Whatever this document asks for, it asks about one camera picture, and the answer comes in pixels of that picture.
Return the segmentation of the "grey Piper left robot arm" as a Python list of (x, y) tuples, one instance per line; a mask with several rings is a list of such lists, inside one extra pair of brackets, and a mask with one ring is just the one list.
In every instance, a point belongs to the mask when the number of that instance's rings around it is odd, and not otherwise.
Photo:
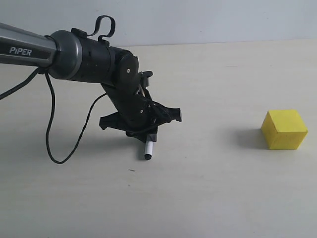
[(138, 58), (112, 47), (105, 35), (93, 40), (73, 28), (41, 36), (1, 24), (0, 61), (35, 66), (55, 79), (100, 84), (116, 108), (100, 118), (102, 129), (122, 130), (144, 142), (156, 138), (160, 125), (182, 120), (179, 108), (151, 99), (147, 86), (152, 72), (140, 72)]

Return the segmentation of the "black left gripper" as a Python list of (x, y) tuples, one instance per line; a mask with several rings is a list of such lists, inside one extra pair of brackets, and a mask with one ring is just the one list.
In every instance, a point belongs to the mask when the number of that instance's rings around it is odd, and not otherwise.
[(105, 130), (113, 128), (126, 132), (126, 136), (157, 142), (157, 129), (173, 120), (182, 122), (180, 108), (166, 107), (151, 98), (147, 88), (141, 84), (134, 93), (126, 93), (110, 86), (102, 85), (117, 112), (100, 118), (99, 126)]

